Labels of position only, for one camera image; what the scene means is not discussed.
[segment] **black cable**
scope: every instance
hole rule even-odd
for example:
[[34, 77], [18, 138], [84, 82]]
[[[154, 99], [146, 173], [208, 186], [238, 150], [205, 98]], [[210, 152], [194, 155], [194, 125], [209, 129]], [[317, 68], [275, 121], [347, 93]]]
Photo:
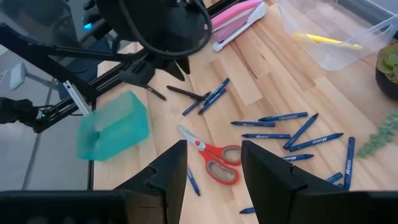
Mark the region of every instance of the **black cable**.
[[194, 48], [194, 49], [190, 49], [190, 50], [185, 50], [182, 52], [167, 52], [167, 51], [163, 51], [163, 50], [159, 50], [154, 48], [153, 46], [151, 46], [151, 44], [149, 44], [138, 32], [136, 25], [133, 23], [133, 21], [130, 19], [130, 13], [127, 10], [127, 6], [124, 3], [124, 0], [119, 0], [120, 3], [120, 8], [122, 13], [124, 14], [124, 17], [127, 20], [127, 24], [129, 26], [129, 28], [131, 29], [132, 34], [136, 37], [136, 39], [138, 40], [138, 42], [145, 48], [147, 49], [149, 52], [152, 52], [153, 54], [158, 54], [161, 55], [163, 57], [187, 57], [191, 54], [194, 54], [196, 52], [198, 52], [199, 50], [201, 50], [202, 48], [204, 48], [206, 46], [206, 44], [209, 42], [210, 38], [211, 38], [211, 31], [213, 29], [212, 24], [211, 24], [211, 18], [210, 15], [207, 13], [207, 9], [204, 7], [204, 5], [202, 5], [200, 2], [198, 2], [198, 0], [192, 0], [202, 11], [203, 17], [205, 18], [205, 22], [207, 24], [207, 33], [208, 35], [206, 36], [205, 41], [203, 41], [203, 43], [201, 45], [199, 45], [198, 47]]

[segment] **teal plastic container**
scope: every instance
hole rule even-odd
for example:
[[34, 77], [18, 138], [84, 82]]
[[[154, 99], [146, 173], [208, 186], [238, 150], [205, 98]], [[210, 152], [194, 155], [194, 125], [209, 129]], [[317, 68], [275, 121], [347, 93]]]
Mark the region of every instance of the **teal plastic container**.
[[127, 91], [81, 119], [76, 154], [82, 159], [105, 161], [148, 135], [147, 109]]

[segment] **blue pen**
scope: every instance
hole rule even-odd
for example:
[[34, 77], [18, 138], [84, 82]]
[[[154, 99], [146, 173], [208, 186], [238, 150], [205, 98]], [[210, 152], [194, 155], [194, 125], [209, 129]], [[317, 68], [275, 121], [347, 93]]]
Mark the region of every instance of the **blue pen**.
[[[206, 93], [203, 96], [203, 99], [205, 99], [206, 97], [208, 97], [210, 95], [211, 92]], [[184, 112], [182, 112], [182, 115], [185, 116], [187, 115], [189, 112], [191, 112], [191, 110], [193, 110], [195, 107], [197, 107], [203, 100], [196, 100], [191, 106], [188, 107], [188, 109], [186, 109]]]
[[282, 157], [282, 159], [293, 162], [293, 161], [298, 161], [298, 160], [304, 160], [304, 159], [309, 159], [313, 157], [313, 154], [301, 154], [301, 155], [295, 155], [295, 156], [285, 156]]
[[313, 115], [308, 121], [284, 144], [284, 149], [289, 149], [290, 146], [307, 130], [311, 124], [317, 119], [318, 113]]
[[238, 126], [255, 126], [255, 127], [275, 127], [274, 122], [262, 122], [262, 121], [233, 121], [233, 125]]
[[329, 183], [334, 183], [337, 180], [340, 180], [341, 178], [343, 178], [343, 174], [341, 174], [341, 172], [338, 172], [337, 174], [327, 178], [325, 181], [327, 181]]
[[283, 121], [286, 119], [302, 118], [305, 116], [308, 116], [308, 112], [274, 115], [265, 118], [260, 118], [259, 121]]
[[290, 134], [242, 134], [242, 137], [258, 139], [290, 139]]
[[227, 78], [226, 80], [224, 80], [224, 81], [222, 82], [222, 84], [221, 84], [219, 87], [217, 87], [217, 89], [209, 96], [209, 98], [207, 98], [207, 99], [205, 100], [205, 105], [208, 104], [208, 103], [210, 102], [210, 100], [211, 100], [212, 98], [214, 98], [214, 97], [217, 95], [217, 93], [219, 93], [222, 89], [224, 89], [224, 87], [225, 87], [228, 83], [229, 83], [229, 78]]
[[305, 143], [301, 143], [301, 144], [297, 144], [295, 146], [292, 146], [292, 147], [289, 148], [289, 151], [290, 152], [294, 152], [294, 151], [297, 151], [299, 149], [303, 149], [305, 147], [314, 146], [316, 144], [321, 144], [321, 143], [336, 139], [336, 138], [338, 138], [338, 137], [340, 137], [342, 135], [344, 135], [344, 133], [329, 134], [328, 136], [323, 136], [323, 137], [320, 137], [320, 138], [317, 138], [317, 139], [314, 139], [314, 140], [311, 140], [311, 141], [307, 141]]
[[254, 211], [254, 208], [253, 207], [251, 207], [251, 208], [245, 208], [244, 210], [241, 210], [240, 212], [239, 212], [239, 214], [252, 214], [252, 213], [254, 213], [255, 211]]
[[351, 186], [351, 176], [353, 175], [353, 159], [354, 159], [354, 148], [355, 148], [355, 138], [348, 138], [348, 150], [347, 150], [347, 160], [346, 160], [346, 174], [344, 175], [344, 188], [349, 189]]
[[188, 176], [188, 178], [189, 178], [189, 181], [190, 181], [191, 184], [192, 184], [192, 187], [193, 187], [195, 193], [196, 193], [198, 196], [200, 196], [200, 191], [199, 191], [198, 184], [197, 184], [197, 182], [195, 181], [195, 179], [193, 178], [192, 172], [191, 172], [191, 170], [189, 169], [189, 167], [187, 167], [187, 176]]
[[220, 90], [219, 93], [217, 93], [207, 104], [205, 104], [199, 111], [198, 114], [203, 114], [215, 101], [217, 101], [218, 98], [220, 98], [224, 93], [226, 92], [226, 89]]

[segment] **floor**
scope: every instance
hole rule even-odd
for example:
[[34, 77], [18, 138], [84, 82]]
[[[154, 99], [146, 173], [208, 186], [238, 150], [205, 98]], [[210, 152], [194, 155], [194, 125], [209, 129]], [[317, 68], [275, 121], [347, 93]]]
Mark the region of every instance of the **floor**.
[[[73, 12], [82, 11], [83, 3], [81, 0], [69, 1]], [[2, 15], [0, 22], [10, 23]], [[7, 51], [0, 55], [0, 72], [23, 61]], [[51, 81], [50, 75], [27, 62], [25, 64], [33, 75]], [[26, 78], [21, 87], [12, 91], [9, 79], [8, 73], [0, 83], [1, 97], [13, 100], [28, 98], [36, 106], [59, 102], [57, 91], [39, 82]], [[80, 119], [69, 116], [41, 134], [20, 123], [0, 125], [0, 191], [85, 190], [88, 163], [75, 155], [76, 129]]]

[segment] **potted plant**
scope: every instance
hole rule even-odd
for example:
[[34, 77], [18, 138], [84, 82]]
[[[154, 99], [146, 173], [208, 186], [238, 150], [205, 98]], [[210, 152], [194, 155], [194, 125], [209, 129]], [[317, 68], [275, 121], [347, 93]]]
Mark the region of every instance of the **potted plant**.
[[398, 44], [388, 45], [377, 56], [376, 82], [381, 91], [398, 100]]

